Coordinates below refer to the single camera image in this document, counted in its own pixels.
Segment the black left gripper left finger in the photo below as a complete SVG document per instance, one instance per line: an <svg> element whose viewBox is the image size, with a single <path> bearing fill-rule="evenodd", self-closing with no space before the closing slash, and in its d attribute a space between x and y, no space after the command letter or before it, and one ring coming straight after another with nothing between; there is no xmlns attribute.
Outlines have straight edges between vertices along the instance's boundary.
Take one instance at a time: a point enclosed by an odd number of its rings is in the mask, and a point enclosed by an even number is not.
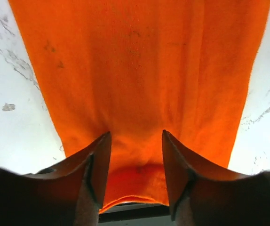
<svg viewBox="0 0 270 226"><path fill-rule="evenodd" d="M106 132L35 174L0 168L0 226L96 226L111 156Z"/></svg>

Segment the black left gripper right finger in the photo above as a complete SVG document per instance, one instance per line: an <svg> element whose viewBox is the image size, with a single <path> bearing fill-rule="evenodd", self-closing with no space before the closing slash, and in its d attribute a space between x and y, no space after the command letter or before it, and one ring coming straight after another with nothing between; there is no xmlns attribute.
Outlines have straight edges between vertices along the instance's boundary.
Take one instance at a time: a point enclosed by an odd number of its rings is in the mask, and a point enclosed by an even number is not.
<svg viewBox="0 0 270 226"><path fill-rule="evenodd" d="M171 219L178 226L270 226L270 171L221 167L162 133Z"/></svg>

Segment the orange t shirt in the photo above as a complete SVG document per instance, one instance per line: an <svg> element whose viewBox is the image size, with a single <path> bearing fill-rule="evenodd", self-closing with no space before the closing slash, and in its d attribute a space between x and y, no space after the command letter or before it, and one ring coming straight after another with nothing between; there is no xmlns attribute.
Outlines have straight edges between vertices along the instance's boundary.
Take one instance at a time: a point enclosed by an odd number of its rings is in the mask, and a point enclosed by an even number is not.
<svg viewBox="0 0 270 226"><path fill-rule="evenodd" d="M112 136L103 210L168 205L162 131L227 167L269 0L12 0L67 156Z"/></svg>

